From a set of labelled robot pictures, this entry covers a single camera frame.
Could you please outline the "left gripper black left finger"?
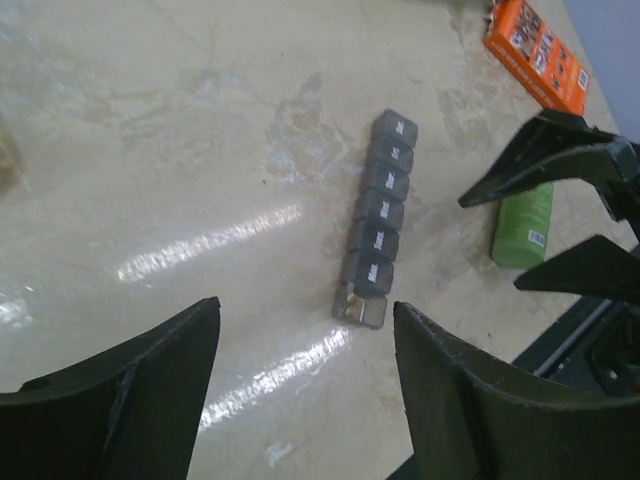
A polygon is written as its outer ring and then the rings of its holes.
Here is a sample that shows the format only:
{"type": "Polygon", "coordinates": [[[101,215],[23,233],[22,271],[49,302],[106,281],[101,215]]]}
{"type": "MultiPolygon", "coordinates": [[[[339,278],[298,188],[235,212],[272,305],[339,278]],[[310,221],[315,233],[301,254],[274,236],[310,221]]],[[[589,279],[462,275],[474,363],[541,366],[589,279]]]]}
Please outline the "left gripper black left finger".
{"type": "Polygon", "coordinates": [[[220,324],[218,298],[205,298],[2,394],[2,478],[186,478],[220,324]]]}

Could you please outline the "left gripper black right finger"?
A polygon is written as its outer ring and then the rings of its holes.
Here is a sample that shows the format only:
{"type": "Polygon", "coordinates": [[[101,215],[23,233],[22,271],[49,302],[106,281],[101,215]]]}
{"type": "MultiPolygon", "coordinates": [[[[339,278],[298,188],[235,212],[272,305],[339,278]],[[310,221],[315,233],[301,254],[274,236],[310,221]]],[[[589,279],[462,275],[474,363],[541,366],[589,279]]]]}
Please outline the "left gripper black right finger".
{"type": "Polygon", "coordinates": [[[636,479],[639,399],[519,369],[393,307],[415,479],[636,479]]]}

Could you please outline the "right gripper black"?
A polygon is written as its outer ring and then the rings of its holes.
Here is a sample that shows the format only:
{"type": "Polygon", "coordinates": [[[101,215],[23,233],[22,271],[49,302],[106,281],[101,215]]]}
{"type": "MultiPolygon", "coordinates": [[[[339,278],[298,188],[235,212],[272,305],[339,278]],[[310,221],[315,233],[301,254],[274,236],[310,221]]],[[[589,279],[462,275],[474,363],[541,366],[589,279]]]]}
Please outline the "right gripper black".
{"type": "MultiPolygon", "coordinates": [[[[459,204],[468,208],[563,180],[592,185],[610,216],[625,220],[639,239],[639,145],[554,109],[525,122],[459,204]]],[[[514,286],[638,303],[639,258],[595,235],[526,271],[514,286]]]]}

